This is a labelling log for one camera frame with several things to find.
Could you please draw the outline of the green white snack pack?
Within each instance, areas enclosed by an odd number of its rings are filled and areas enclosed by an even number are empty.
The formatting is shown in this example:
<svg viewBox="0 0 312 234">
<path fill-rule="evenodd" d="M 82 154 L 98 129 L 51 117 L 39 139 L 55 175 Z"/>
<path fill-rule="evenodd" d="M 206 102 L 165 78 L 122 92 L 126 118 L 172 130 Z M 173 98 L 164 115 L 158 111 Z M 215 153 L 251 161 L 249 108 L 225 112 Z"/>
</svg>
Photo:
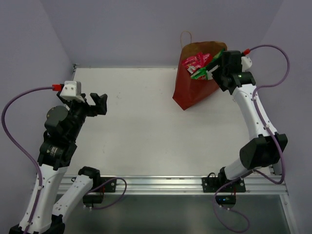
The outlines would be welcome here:
<svg viewBox="0 0 312 234">
<path fill-rule="evenodd" d="M 222 54 L 223 52 L 225 51 L 225 49 L 221 49 L 212 59 L 211 62 L 208 63 L 208 65 L 205 67 L 206 68 L 206 71 L 210 71 L 212 70 L 213 68 L 215 68 L 216 66 L 218 66 L 220 64 L 220 61 L 221 61 L 221 57 L 222 57 Z"/>
</svg>

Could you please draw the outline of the green Chuba chips bag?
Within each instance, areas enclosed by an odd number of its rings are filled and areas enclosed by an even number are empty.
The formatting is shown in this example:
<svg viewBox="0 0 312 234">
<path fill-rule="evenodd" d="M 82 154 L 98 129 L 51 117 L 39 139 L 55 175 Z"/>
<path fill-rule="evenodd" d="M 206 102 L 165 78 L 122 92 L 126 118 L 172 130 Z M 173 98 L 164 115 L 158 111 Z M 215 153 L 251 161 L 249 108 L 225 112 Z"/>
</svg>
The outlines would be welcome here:
<svg viewBox="0 0 312 234">
<path fill-rule="evenodd" d="M 200 68 L 191 75 L 191 79 L 195 80 L 212 80 L 212 74 L 206 68 Z"/>
</svg>

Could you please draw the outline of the small pink candy packet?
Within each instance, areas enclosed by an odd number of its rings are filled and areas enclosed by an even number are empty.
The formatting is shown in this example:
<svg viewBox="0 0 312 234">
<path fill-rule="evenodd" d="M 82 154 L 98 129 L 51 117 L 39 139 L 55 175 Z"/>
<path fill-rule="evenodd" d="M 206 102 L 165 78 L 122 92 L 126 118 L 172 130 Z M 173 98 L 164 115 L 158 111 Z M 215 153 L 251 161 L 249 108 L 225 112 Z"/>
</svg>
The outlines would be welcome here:
<svg viewBox="0 0 312 234">
<path fill-rule="evenodd" d="M 197 53 L 194 56 L 190 56 L 187 59 L 182 61 L 182 65 L 186 68 L 186 70 L 193 74 L 200 68 L 203 68 L 207 66 L 211 61 L 213 57 L 211 54 L 204 54 L 202 52 Z"/>
</svg>

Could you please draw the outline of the red paper bag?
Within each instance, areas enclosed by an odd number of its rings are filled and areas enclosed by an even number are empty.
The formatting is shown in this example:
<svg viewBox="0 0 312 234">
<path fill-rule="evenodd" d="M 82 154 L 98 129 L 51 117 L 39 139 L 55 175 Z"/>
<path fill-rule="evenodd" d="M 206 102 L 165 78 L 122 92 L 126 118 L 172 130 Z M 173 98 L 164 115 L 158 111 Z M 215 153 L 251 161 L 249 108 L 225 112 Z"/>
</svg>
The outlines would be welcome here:
<svg viewBox="0 0 312 234">
<path fill-rule="evenodd" d="M 181 46 L 180 59 L 177 68 L 175 90 L 173 100 L 182 110 L 186 110 L 195 104 L 201 102 L 219 89 L 217 83 L 213 80 L 192 79 L 182 62 L 190 56 L 199 52 L 217 55 L 221 49 L 227 50 L 227 45 L 220 41 L 190 42 Z"/>
</svg>

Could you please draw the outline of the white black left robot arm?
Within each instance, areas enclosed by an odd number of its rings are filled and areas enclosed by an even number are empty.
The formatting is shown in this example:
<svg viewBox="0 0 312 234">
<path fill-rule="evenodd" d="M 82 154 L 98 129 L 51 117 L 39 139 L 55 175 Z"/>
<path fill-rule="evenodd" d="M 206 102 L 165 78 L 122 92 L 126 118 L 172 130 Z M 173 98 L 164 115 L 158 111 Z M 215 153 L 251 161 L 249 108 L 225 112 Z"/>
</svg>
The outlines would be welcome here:
<svg viewBox="0 0 312 234">
<path fill-rule="evenodd" d="M 39 157 L 31 159 L 37 172 L 36 182 L 26 212 L 20 223 L 10 228 L 11 234 L 62 234 L 77 204 L 87 192 L 101 187 L 99 170 L 84 166 L 71 187 L 56 199 L 86 118 L 105 115 L 108 96 L 91 93 L 94 105 L 87 103 L 85 94 L 81 101 L 67 100 L 60 93 L 57 96 L 63 104 L 51 108 L 46 115 Z"/>
</svg>

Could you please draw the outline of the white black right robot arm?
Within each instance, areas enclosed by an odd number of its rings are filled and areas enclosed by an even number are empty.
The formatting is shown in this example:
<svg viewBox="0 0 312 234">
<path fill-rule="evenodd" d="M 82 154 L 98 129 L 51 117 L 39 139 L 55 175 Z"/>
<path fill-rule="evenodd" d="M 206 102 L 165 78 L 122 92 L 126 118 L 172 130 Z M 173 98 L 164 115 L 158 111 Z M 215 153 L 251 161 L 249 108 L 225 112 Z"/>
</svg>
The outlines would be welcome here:
<svg viewBox="0 0 312 234">
<path fill-rule="evenodd" d="M 212 72 L 220 89 L 228 91 L 238 104 L 250 139 L 240 149 L 239 158 L 223 167 L 218 174 L 218 188 L 225 192 L 234 186 L 235 179 L 280 162 L 288 143 L 286 135 L 279 134 L 268 118 L 259 99 L 255 79 L 244 62 L 245 58 L 240 51 L 224 51 L 216 60 Z"/>
</svg>

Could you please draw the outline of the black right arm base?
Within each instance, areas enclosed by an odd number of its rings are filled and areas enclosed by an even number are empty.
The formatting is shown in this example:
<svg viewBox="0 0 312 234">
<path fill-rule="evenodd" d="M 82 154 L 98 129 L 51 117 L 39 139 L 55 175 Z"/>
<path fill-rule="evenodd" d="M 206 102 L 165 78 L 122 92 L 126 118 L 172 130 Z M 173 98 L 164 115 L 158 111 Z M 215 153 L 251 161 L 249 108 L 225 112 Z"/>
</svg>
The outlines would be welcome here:
<svg viewBox="0 0 312 234">
<path fill-rule="evenodd" d="M 215 202 L 218 205 L 232 208 L 236 204 L 237 193 L 245 193 L 246 187 L 243 179 L 234 182 L 227 180 L 222 173 L 216 175 L 209 173 L 201 178 L 204 193 L 214 193 Z"/>
</svg>

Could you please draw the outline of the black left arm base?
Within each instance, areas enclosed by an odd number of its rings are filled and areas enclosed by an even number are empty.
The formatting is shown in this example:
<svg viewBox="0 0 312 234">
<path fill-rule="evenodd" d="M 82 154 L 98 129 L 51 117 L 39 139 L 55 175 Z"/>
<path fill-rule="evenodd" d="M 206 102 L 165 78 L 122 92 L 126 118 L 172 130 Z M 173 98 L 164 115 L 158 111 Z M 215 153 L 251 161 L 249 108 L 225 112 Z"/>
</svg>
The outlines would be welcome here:
<svg viewBox="0 0 312 234">
<path fill-rule="evenodd" d="M 106 194 L 114 193 L 116 191 L 117 180 L 113 177 L 100 177 L 98 182 L 92 187 L 93 189 L 100 186 L 94 192 L 86 194 L 82 201 L 86 206 L 94 207 L 97 204 L 101 204 Z"/>
</svg>

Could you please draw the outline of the aluminium rail frame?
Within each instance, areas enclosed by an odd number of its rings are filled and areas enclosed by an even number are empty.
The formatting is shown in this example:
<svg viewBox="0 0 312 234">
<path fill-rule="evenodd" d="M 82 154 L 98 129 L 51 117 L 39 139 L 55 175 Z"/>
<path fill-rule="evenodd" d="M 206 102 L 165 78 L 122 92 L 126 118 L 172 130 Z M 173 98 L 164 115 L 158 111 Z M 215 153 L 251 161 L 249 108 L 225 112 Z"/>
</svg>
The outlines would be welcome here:
<svg viewBox="0 0 312 234">
<path fill-rule="evenodd" d="M 209 195 L 203 192 L 203 176 L 122 175 L 127 182 L 126 195 Z M 260 175 L 244 179 L 243 195 L 286 195 L 285 183 L 276 185 Z"/>
</svg>

